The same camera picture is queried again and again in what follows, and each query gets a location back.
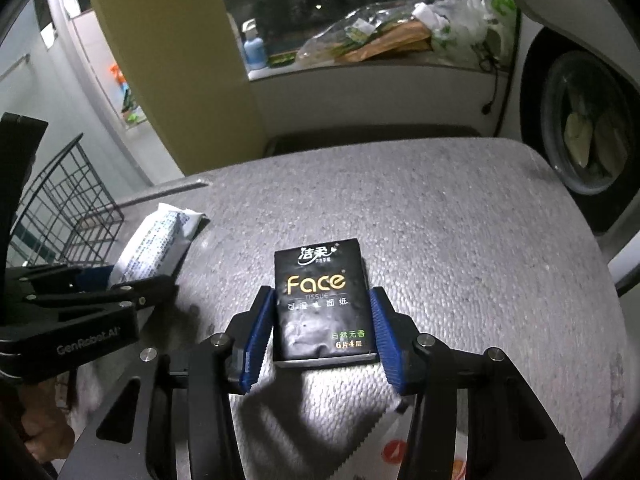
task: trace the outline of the wire basket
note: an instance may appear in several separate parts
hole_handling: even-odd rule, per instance
[[[105,263],[124,216],[80,146],[81,138],[66,145],[23,193],[7,267]]]

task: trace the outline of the textured table surface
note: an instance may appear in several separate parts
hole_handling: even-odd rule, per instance
[[[172,192],[199,179],[199,189]],[[166,196],[158,198],[165,191]],[[626,334],[607,266],[553,171],[501,139],[381,142],[258,160],[152,189],[126,206],[125,242],[158,202],[210,223],[178,276],[175,306],[158,309],[142,344],[188,346],[224,330],[261,284],[273,252],[357,237],[371,285],[452,348],[503,348],[587,473],[626,422]],[[79,373],[82,428],[138,348]],[[247,478],[322,479],[394,399],[380,364],[275,369],[233,397]]]

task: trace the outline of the brand logo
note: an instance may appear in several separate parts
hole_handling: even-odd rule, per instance
[[[112,337],[117,337],[119,335],[120,335],[120,327],[114,326],[110,328],[108,332],[103,330],[98,335],[92,335],[86,339],[80,338],[78,339],[77,342],[71,343],[70,345],[59,345],[56,348],[56,351],[58,352],[58,355],[69,354],[81,348],[86,348],[87,346],[95,345],[96,343],[106,341],[107,339],[111,339]]]
[[[341,274],[334,274],[332,277],[320,276],[318,281],[313,278],[305,278],[301,282],[296,282],[300,276],[290,276],[287,280],[287,294],[291,294],[291,289],[295,286],[299,286],[302,292],[316,292],[319,290],[331,290],[332,288],[343,288],[346,284],[344,276]]]
[[[331,255],[337,251],[337,247],[300,247],[300,256],[298,256],[298,263],[300,265],[312,264],[315,261],[318,263],[330,262]]]

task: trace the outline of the metal bolt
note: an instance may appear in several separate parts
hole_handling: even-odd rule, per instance
[[[434,336],[432,336],[431,334],[420,334],[416,341],[418,342],[418,345],[427,348],[429,346],[433,346],[436,344],[436,338],[434,338]]]
[[[158,350],[156,350],[155,348],[145,348],[142,352],[140,352],[140,359],[145,363],[153,361],[156,357],[158,357]]]
[[[213,346],[226,346],[231,342],[231,338],[224,332],[218,332],[209,338]]]
[[[486,354],[489,356],[491,361],[504,361],[504,358],[506,357],[504,352],[495,346],[489,348]]]

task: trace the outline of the white package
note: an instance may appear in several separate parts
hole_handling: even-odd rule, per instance
[[[160,203],[148,215],[122,251],[109,285],[171,275],[189,248],[203,213]]]

